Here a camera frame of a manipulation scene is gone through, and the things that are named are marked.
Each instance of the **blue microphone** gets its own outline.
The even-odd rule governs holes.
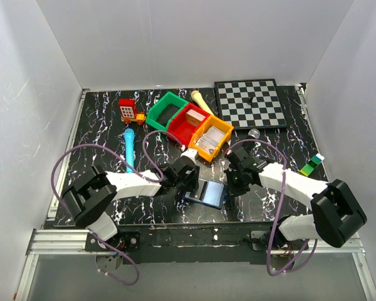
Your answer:
[[[125,140],[125,160],[128,164],[133,167],[133,140],[135,138],[135,133],[132,129],[126,129],[124,131]],[[131,173],[132,169],[127,167],[127,173]]]

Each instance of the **silver ball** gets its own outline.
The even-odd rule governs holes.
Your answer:
[[[254,139],[259,139],[261,133],[258,129],[251,129],[248,133],[248,136],[252,136]]]

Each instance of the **white wall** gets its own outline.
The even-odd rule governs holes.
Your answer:
[[[353,0],[37,0],[83,88],[307,82]]]
[[[80,93],[36,1],[0,1],[0,300],[13,299],[44,221]]]
[[[355,0],[307,89],[326,168],[366,212],[361,229],[376,284],[376,1]]]

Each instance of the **checkered board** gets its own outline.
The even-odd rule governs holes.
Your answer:
[[[219,116],[235,129],[288,126],[275,80],[215,82],[214,86]]]

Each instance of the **green and yellow block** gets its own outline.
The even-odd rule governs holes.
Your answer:
[[[302,167],[302,169],[300,170],[300,173],[302,173],[306,177],[309,176],[316,169],[316,167],[318,167],[319,164],[322,163],[324,159],[325,158],[321,154],[314,155],[309,160],[309,162],[306,163],[304,167]]]

